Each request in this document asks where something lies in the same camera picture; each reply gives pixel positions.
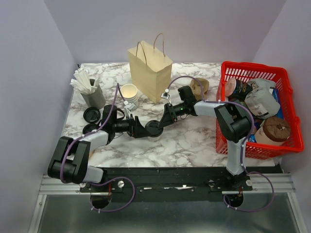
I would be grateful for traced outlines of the black coffee cup lid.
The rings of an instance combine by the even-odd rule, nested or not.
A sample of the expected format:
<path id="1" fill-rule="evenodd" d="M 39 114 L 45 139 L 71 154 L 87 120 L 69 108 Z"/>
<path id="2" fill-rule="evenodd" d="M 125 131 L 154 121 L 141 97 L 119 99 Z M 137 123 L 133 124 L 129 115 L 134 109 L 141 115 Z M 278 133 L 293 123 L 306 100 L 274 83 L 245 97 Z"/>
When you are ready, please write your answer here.
<path id="1" fill-rule="evenodd" d="M 157 120 L 150 120 L 146 123 L 145 129 L 150 133 L 150 137 L 159 137 L 163 133 L 163 128 L 159 128 L 160 122 Z"/>

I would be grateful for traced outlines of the white paper cup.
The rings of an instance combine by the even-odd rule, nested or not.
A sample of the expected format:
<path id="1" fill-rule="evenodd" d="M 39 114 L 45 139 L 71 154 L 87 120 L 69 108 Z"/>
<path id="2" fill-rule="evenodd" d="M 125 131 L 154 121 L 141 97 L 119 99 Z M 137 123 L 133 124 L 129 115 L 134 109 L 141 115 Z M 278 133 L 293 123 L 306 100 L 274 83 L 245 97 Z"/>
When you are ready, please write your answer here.
<path id="1" fill-rule="evenodd" d="M 151 142 L 157 142 L 159 139 L 161 138 L 161 136 L 150 136 L 148 137 L 148 140 Z"/>

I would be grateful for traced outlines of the brown cardboard cup carrier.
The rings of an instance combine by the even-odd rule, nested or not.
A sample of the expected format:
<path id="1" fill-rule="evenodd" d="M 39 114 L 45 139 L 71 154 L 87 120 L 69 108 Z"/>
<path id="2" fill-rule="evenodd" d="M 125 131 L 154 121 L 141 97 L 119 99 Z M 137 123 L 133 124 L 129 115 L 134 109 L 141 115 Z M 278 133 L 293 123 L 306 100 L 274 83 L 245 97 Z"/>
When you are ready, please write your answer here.
<path id="1" fill-rule="evenodd" d="M 196 100 L 206 100 L 207 92 L 209 88 L 209 81 L 202 78 L 192 79 L 190 83 L 190 88 L 194 94 Z"/>

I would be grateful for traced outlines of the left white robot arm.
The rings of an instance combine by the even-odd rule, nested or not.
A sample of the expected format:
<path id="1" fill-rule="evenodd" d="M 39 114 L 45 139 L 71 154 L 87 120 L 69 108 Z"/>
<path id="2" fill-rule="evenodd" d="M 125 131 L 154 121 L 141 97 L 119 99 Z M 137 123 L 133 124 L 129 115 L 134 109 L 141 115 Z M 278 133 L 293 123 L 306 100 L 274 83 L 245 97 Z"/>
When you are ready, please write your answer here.
<path id="1" fill-rule="evenodd" d="M 107 188 L 108 180 L 102 168 L 88 165 L 89 154 L 112 142 L 116 133 L 127 133 L 133 138 L 151 136 L 137 116 L 117 118 L 115 105 L 106 105 L 101 120 L 102 128 L 94 129 L 77 139 L 62 136 L 55 148 L 48 167 L 48 176 L 64 183 L 91 183 L 98 192 Z"/>

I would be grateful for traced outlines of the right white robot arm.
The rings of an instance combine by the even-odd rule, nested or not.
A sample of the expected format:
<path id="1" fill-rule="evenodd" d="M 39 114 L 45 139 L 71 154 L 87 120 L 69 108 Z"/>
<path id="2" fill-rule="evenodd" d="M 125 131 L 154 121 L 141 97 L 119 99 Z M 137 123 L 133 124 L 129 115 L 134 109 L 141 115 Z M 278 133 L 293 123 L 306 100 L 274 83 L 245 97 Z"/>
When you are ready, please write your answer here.
<path id="1" fill-rule="evenodd" d="M 178 89 L 182 103 L 164 105 L 164 113 L 158 125 L 163 129 L 177 122 L 182 115 L 215 117 L 222 135 L 227 140 L 226 172 L 220 178 L 222 185 L 235 190 L 246 180 L 245 147 L 247 135 L 251 132 L 253 120 L 238 100 L 233 102 L 216 102 L 197 100 L 189 86 Z"/>

